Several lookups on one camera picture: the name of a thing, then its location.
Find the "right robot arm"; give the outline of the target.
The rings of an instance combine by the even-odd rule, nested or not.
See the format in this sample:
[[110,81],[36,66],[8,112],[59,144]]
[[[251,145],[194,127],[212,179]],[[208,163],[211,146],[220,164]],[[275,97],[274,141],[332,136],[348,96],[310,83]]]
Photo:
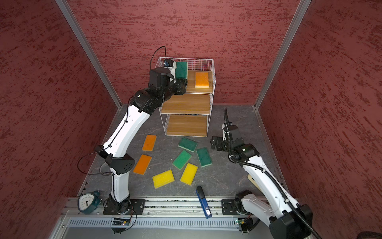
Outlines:
[[243,167],[267,199],[263,202],[244,191],[238,197],[239,208],[266,224],[274,239],[319,239],[321,236],[312,226],[310,207],[300,204],[278,182],[255,146],[245,144],[237,126],[224,123],[222,130],[222,137],[211,139],[211,148],[226,151],[228,159]]

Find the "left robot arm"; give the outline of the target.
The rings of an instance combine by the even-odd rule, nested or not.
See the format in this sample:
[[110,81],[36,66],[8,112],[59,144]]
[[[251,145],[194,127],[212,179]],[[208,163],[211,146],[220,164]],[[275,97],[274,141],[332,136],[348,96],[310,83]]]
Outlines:
[[135,165],[127,149],[141,126],[155,110],[173,95],[187,91],[188,77],[182,76],[173,67],[157,67],[149,72],[146,89],[137,91],[130,100],[126,114],[111,137],[95,150],[110,168],[112,190],[108,208],[124,215],[130,212],[129,173]]

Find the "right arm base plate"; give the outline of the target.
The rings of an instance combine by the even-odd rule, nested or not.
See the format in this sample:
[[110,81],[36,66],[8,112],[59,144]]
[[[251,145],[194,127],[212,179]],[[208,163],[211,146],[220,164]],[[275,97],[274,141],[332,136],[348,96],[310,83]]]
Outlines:
[[222,214],[225,216],[248,216],[247,212],[239,199],[222,199],[221,200]]

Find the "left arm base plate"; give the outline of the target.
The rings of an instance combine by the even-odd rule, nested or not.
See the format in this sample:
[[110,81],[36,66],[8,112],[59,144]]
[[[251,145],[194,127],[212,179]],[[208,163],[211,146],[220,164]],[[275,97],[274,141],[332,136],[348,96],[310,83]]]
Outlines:
[[124,200],[121,203],[116,202],[113,198],[109,198],[104,203],[104,215],[142,215],[145,208],[145,199]]

